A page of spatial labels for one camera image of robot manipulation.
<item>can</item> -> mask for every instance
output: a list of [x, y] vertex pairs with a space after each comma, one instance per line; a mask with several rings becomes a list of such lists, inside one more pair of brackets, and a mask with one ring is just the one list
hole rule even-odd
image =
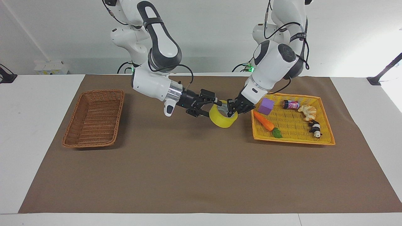
[[300, 103], [298, 101], [283, 101], [283, 108], [284, 109], [299, 109]]

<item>yellow tape roll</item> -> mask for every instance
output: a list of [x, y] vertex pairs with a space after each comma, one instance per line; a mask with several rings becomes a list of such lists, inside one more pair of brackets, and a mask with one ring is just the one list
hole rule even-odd
[[227, 102], [224, 100], [222, 101], [222, 106], [218, 105], [213, 105], [211, 110], [209, 111], [209, 118], [211, 121], [221, 127], [221, 128], [229, 128], [234, 121], [237, 119], [237, 112], [235, 112], [234, 115], [232, 115], [230, 118], [227, 116], [222, 115], [219, 111], [224, 112], [226, 115], [228, 113], [228, 107], [227, 107]]

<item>white table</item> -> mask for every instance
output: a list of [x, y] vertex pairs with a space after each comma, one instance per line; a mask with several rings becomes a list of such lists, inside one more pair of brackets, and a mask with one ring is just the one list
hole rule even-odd
[[[402, 225], [402, 213], [15, 214], [83, 78], [26, 75], [0, 84], [0, 225]], [[402, 200], [402, 113], [364, 78], [332, 81]]]

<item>brown mat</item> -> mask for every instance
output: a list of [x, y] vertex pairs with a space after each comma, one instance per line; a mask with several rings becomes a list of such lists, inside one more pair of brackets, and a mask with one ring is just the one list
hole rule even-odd
[[[20, 213], [402, 212], [329, 78], [296, 78], [286, 93], [322, 98], [335, 146], [255, 141], [250, 113], [240, 115], [229, 129], [179, 107], [168, 118], [163, 103], [132, 90], [130, 79], [85, 76]], [[190, 88], [234, 98], [245, 80], [196, 77]], [[78, 96], [92, 89], [126, 93], [116, 143], [98, 150], [63, 148]]]

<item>black stand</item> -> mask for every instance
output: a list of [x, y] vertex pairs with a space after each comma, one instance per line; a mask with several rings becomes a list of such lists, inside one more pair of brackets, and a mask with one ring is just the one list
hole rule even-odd
[[15, 80], [15, 78], [17, 77], [16, 74], [8, 74], [1, 67], [0, 67], [0, 74], [3, 77], [3, 80], [0, 81], [0, 84], [1, 83], [12, 83]]
[[385, 67], [382, 72], [380, 72], [376, 77], [368, 77], [367, 80], [369, 83], [373, 86], [381, 86], [381, 83], [379, 82], [379, 79], [387, 72], [389, 71], [392, 67], [394, 67], [400, 60], [402, 60], [402, 53], [400, 53], [388, 66]]

